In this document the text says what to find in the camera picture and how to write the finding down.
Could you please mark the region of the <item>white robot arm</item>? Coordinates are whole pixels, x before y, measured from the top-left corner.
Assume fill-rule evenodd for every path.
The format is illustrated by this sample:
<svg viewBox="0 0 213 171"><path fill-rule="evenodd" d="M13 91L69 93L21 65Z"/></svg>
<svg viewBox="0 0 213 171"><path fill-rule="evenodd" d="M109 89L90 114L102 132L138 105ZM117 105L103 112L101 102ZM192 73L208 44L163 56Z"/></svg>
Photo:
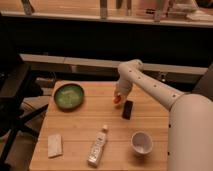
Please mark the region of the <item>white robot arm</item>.
<svg viewBox="0 0 213 171"><path fill-rule="evenodd" d="M114 93L124 100L136 85L169 111L167 171L213 171L213 101L168 86L142 68L139 59L121 62Z"/></svg>

